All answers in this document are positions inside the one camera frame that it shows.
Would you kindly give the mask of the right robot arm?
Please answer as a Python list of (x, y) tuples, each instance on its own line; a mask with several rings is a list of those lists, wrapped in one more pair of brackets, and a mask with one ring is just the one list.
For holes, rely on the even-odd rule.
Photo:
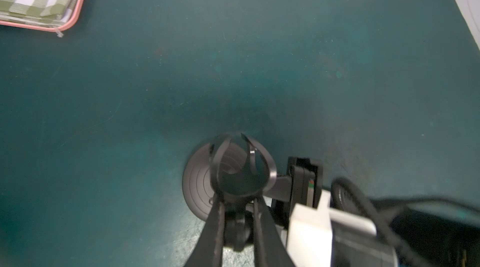
[(479, 209), (444, 196), (369, 198), (352, 181), (335, 179), (323, 187), (323, 166), (290, 157), (286, 174), (276, 177), (266, 196), (282, 231), (301, 205), (329, 213), (332, 266), (478, 266), (480, 229), (416, 209), (418, 204), (447, 204)]

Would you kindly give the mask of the black microphone stand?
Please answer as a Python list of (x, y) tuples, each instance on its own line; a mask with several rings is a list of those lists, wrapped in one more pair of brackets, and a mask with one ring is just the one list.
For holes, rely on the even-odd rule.
[(224, 245), (242, 251), (253, 243), (254, 198), (287, 203), (292, 179), (278, 174), (267, 149), (252, 136), (224, 134), (199, 147), (182, 176), (182, 193), (191, 212), (206, 221), (216, 194), (226, 208)]

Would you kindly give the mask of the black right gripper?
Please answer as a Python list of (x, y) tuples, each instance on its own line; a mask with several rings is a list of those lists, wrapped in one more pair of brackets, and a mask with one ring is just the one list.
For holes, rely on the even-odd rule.
[[(255, 266), (295, 266), (276, 226), (287, 228), (297, 204), (317, 208), (323, 186), (323, 166), (309, 158), (290, 156), (287, 173), (279, 174), (269, 191), (271, 209), (263, 197), (254, 200), (253, 232)], [(222, 266), (225, 233), (225, 205), (213, 198), (213, 205), (187, 266)]]

